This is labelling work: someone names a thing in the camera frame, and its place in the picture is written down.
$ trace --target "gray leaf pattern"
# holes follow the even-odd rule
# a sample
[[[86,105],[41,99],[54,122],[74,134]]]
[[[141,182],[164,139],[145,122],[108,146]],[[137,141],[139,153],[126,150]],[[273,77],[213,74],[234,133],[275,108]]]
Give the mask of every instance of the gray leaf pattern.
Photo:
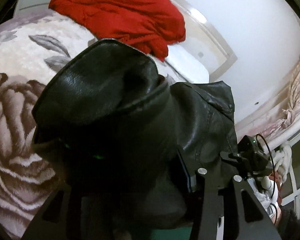
[[[41,47],[59,52],[67,57],[70,57],[68,50],[62,43],[56,38],[48,35],[29,35],[29,39],[34,41],[36,44]]]
[[[44,59],[44,62],[53,71],[59,72],[70,60],[71,60],[70,57],[52,56],[52,57]]]
[[[14,32],[7,32],[7,34],[5,35],[5,37],[2,39],[2,42],[6,42],[6,41],[11,41],[14,38],[16,38],[17,36],[14,35],[17,31]]]

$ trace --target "green surface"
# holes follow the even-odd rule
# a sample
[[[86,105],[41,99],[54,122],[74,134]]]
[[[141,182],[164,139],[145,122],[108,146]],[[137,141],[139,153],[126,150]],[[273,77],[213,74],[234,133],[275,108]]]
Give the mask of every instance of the green surface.
[[[143,226],[130,226],[133,240],[189,240],[191,227],[171,230],[151,230]]]

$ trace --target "dark hair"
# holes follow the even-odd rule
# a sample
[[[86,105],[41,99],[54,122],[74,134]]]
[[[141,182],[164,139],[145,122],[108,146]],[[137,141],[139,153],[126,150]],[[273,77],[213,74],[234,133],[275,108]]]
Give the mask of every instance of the dark hair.
[[[291,208],[280,206],[281,219],[278,224],[278,232],[282,240],[290,240],[295,232],[300,227],[300,221],[298,220],[297,214]]]

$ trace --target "green light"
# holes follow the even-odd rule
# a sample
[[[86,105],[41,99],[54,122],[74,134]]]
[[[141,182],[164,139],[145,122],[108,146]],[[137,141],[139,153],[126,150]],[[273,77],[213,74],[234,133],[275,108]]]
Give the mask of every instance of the green light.
[[[104,157],[100,156],[100,155],[93,155],[94,158],[98,159],[98,160],[103,160]]]

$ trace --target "black leather jacket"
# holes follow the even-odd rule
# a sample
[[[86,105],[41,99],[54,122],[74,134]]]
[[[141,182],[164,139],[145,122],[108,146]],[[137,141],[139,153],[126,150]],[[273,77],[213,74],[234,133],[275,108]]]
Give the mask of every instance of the black leather jacket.
[[[111,39],[62,69],[33,116],[33,148],[60,176],[115,194],[125,219],[152,228],[191,220],[191,203],[171,174],[178,146],[202,167],[218,162],[221,151],[237,152],[229,86],[169,87],[149,57]]]

